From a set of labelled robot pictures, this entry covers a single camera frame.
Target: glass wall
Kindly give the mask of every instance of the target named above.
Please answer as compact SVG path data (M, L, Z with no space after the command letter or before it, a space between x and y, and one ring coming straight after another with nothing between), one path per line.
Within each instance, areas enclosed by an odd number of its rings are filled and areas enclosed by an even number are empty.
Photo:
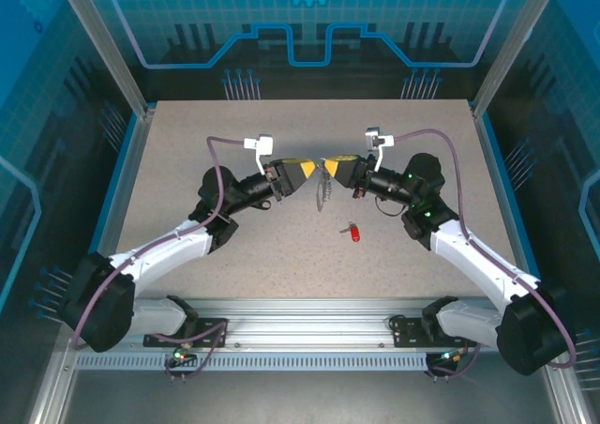
M148 100L473 98L525 0L95 0Z
M597 0L550 0L488 113L540 274L573 298L583 386L600 387Z
M131 111L67 0L0 0L0 35L0 409L22 422L58 329L47 274L87 252Z

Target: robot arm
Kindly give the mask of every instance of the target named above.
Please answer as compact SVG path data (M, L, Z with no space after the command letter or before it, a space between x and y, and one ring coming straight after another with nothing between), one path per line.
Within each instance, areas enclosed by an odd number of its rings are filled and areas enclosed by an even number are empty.
M367 143L373 135L367 132ZM429 336L461 337L497 347L517 372L529 375L566 350L564 337L548 313L528 291L488 260L477 244L521 280L532 286L566 324L574 338L565 290L509 264L470 231L463 234L458 215L440 197L445 182L442 167L430 154L417 154L404 173L381 167L379 159L342 156L325 161L325 168L353 197L367 192L381 200L408 207L402 215L409 236L427 250L442 256L471 279L491 300L496 310L473 307L455 297L440 299L423 310L422 326Z
M241 181L229 169L220 167L224 199L218 216L206 226L190 231L212 215L218 203L216 169L210 169L205 173L198 191L201 200L187 220L174 230L134 250L110 257L97 253L86 256L64 294L59 316L71 328L75 328L99 285L118 266L129 260L98 299L85 321L82 338L92 349L103 352L126 335L172 335L179 332L191 314L191 310L186 310L185 303L174 298L157 303L136 299L136 296L178 266L208 255L226 244L238 227L232 219L234 213L248 207L268 210L269 199L275 197L280 201L293 194L310 177L315 167L307 159L279 159L261 165L261 172ZM195 324L191 323L190 328L195 328Z

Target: gray tabletop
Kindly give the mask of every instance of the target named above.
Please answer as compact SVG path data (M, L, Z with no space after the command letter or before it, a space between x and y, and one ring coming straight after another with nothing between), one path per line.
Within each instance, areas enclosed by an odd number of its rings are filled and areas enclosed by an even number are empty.
M198 202L211 167L205 138L275 138L272 159L365 155L364 132L381 126L395 135L416 129L445 131L457 147L468 225L513 260L498 202L466 100L262 100L160 102L129 203L119 250L168 232ZM403 171L412 155L439 157L444 200L457 209L452 158L444 142L425 136L386 150L383 165ZM221 164L238 179L255 174L254 154L219 144ZM482 295L445 260L406 235L400 218L380 213L373 197L353 200L334 182L331 202L318 213L314 174L269 211L245 210L239 229L208 257L175 269L142 295L183 297L429 297ZM395 204L383 204L399 211ZM338 231L355 222L359 243Z

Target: red object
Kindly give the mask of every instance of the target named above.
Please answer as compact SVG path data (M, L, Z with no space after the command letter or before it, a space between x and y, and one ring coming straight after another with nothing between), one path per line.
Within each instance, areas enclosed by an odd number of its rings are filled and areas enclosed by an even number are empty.
M358 226L356 224L350 226L350 235L352 236L352 241L355 243L360 241L360 232L358 231Z

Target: beige work surface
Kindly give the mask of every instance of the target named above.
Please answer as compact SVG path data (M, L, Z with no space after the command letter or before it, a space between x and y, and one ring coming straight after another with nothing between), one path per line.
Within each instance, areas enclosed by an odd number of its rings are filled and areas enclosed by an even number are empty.
M466 100L260 100L160 102L143 152L119 250L170 231L198 202L211 167L205 139L275 139L272 159L365 156L365 129L395 135L417 129L446 132L457 147L467 224L513 261L498 202ZM257 172L254 153L217 144L222 165L238 179ZM457 210L452 157L443 140L422 136L386 149L383 166L402 172L412 155L439 157L444 200ZM234 215L239 229L223 248L180 266L142 295L200 297L437 297L483 295L444 259L412 241L400 217L380 213L374 197L352 199L333 183L331 201L317 212L318 172L269 211ZM382 208L397 212L398 204ZM361 240L339 233L355 222Z

